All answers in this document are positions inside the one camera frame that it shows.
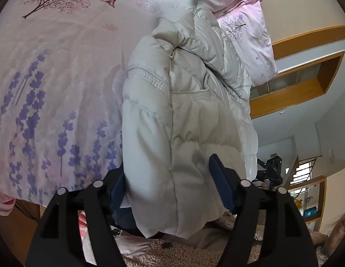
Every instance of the blue box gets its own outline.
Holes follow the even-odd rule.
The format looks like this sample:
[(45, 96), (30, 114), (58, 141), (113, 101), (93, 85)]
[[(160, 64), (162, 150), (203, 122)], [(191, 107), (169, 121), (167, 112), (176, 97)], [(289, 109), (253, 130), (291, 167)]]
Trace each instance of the blue box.
[(307, 208), (303, 211), (303, 217), (308, 218), (317, 213), (317, 207)]

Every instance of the cable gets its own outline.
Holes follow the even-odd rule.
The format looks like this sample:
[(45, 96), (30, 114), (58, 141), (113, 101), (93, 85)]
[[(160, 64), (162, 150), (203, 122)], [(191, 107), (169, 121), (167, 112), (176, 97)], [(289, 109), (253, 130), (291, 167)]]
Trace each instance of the cable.
[(24, 207), (22, 206), (19, 202), (16, 201), (15, 203), (15, 207), (17, 208), (17, 210), (19, 210), (23, 215), (25, 215), (28, 219), (31, 219), (37, 223), (40, 222), (40, 220), (34, 218), (31, 213)]

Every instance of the window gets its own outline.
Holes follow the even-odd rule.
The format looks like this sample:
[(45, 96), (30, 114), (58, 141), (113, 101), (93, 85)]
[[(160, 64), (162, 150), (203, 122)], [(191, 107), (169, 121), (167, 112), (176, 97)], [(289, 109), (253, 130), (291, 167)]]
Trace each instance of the window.
[(296, 174), (293, 175), (290, 185), (309, 181), (312, 178), (312, 168), (315, 161), (316, 158), (308, 159), (307, 162), (300, 161), (299, 167), (296, 169)]
[(295, 196), (298, 195), (299, 193), (304, 193), (306, 191), (306, 188), (299, 189), (295, 191)]

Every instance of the jacket sleeve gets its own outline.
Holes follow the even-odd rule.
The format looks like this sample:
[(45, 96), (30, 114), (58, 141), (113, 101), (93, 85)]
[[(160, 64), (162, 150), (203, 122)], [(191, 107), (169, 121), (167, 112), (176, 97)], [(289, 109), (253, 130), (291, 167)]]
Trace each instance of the jacket sleeve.
[[(152, 57), (155, 63), (147, 64)], [(167, 215), (177, 209), (170, 173), (173, 113), (168, 82), (170, 57), (159, 39), (147, 36), (140, 41), (130, 60), (134, 64), (129, 64), (122, 106), (127, 197), (137, 227), (144, 236), (151, 237), (168, 226), (174, 234), (177, 215)], [(147, 228), (152, 221), (160, 225)]]

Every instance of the white wall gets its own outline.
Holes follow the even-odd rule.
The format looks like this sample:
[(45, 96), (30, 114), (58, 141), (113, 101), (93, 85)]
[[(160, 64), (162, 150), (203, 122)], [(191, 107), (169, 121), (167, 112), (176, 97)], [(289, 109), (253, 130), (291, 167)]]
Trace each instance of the white wall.
[(345, 24), (337, 0), (263, 0), (261, 6), (272, 42)]
[(345, 161), (345, 91), (317, 122), (317, 128), (323, 154), (334, 149), (335, 159)]
[(328, 234), (345, 213), (345, 169), (327, 178), (326, 200), (320, 232)]
[(312, 177), (315, 178), (317, 176), (331, 176), (344, 168), (345, 161), (331, 161), (329, 159), (329, 156), (327, 154), (324, 154), (322, 157), (317, 158), (312, 168)]
[(309, 159), (322, 155), (316, 124), (305, 126), (295, 136), (298, 159)]
[[(345, 50), (345, 40), (295, 53), (278, 59), (276, 64), (279, 71), (283, 71), (342, 50)], [(253, 119), (254, 128), (258, 133), (259, 146), (288, 139), (302, 127), (315, 124), (334, 105), (344, 90), (345, 54), (338, 73), (325, 95), (290, 106), (283, 110), (283, 114), (278, 111)]]
[(273, 153), (277, 153), (279, 157), (282, 159), (282, 170), (281, 176), (284, 177), (285, 175), (285, 168), (291, 168), (291, 161), (294, 158), (295, 154), (292, 147), (292, 139), (286, 139), (280, 142), (276, 142), (273, 144), (269, 144), (263, 147), (258, 148), (257, 158), (261, 159), (263, 162), (266, 162), (270, 159), (270, 155)]

